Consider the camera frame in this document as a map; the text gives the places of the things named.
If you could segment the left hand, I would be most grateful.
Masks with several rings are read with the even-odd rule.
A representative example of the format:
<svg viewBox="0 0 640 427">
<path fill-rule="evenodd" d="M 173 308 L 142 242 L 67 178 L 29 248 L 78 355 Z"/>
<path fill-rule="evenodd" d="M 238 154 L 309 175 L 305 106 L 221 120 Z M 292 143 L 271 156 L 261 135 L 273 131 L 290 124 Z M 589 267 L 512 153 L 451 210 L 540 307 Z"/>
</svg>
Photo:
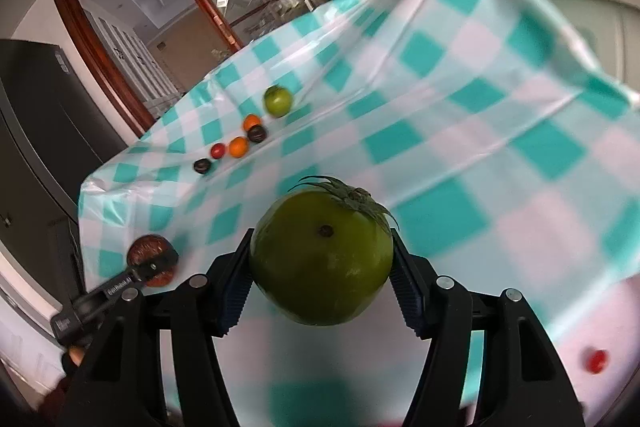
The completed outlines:
<svg viewBox="0 0 640 427">
<path fill-rule="evenodd" d="M 81 366 L 82 360 L 85 358 L 86 349 L 83 347 L 69 347 L 62 355 L 61 362 L 66 373 L 73 372 L 77 367 Z"/>
</svg>

